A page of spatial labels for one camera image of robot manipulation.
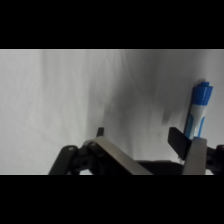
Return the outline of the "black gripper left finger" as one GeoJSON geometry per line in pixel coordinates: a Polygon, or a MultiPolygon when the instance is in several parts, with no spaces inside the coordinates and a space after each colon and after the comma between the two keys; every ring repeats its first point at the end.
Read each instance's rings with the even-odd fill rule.
{"type": "Polygon", "coordinates": [[[95,158],[93,167],[102,175],[151,175],[140,165],[104,136],[105,129],[99,127],[96,137],[87,147],[95,158]]]}

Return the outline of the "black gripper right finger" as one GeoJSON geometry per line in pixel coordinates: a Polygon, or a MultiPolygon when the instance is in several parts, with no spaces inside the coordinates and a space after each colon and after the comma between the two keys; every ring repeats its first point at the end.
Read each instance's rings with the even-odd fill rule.
{"type": "Polygon", "coordinates": [[[187,138],[175,127],[169,129],[168,143],[181,160],[184,161],[183,175],[204,175],[206,170],[207,140],[187,138]]]}

